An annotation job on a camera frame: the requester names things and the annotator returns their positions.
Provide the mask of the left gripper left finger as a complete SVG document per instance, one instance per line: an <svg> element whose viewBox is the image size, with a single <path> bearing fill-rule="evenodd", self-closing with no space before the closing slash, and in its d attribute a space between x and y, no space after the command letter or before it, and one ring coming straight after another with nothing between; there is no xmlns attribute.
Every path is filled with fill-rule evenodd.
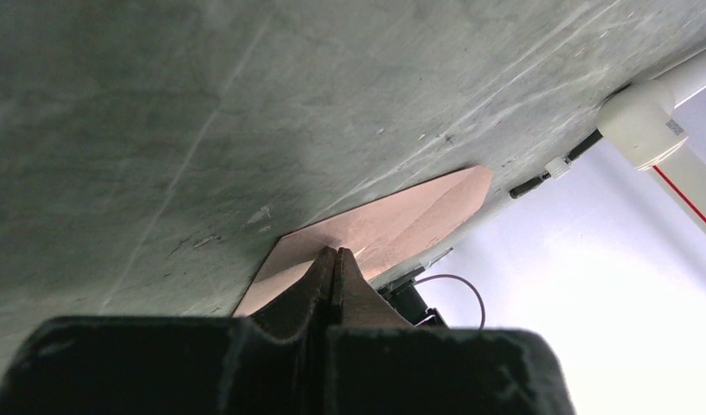
<svg viewBox="0 0 706 415"><path fill-rule="evenodd" d="M0 414L319 414L336 252L253 316L59 316L18 349Z"/></svg>

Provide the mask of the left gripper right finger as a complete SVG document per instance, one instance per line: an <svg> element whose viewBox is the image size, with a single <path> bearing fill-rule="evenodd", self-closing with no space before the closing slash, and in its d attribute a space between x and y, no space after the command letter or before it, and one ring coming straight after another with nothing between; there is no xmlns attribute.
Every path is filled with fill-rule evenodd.
<svg viewBox="0 0 706 415"><path fill-rule="evenodd" d="M342 248L342 321L329 329L331 414L573 414L560 362L520 329L364 327L351 288L362 279Z"/></svg>

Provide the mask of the pink brown envelope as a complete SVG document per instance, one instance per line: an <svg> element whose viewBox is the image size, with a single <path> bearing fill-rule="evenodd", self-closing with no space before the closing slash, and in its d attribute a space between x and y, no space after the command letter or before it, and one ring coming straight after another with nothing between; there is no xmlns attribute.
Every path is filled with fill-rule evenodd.
<svg viewBox="0 0 706 415"><path fill-rule="evenodd" d="M350 249L365 281L429 250L484 204L492 172L437 177L281 237L234 311L249 316L297 283L325 248Z"/></svg>

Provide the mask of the white glue stick cap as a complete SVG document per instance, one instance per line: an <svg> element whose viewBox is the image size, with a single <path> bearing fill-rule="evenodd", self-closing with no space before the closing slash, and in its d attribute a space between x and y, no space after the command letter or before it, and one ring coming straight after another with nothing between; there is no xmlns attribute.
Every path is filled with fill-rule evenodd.
<svg viewBox="0 0 706 415"><path fill-rule="evenodd" d="M559 179L566 175L571 168L571 161L566 157L556 157L545 165L545 171L551 179Z"/></svg>

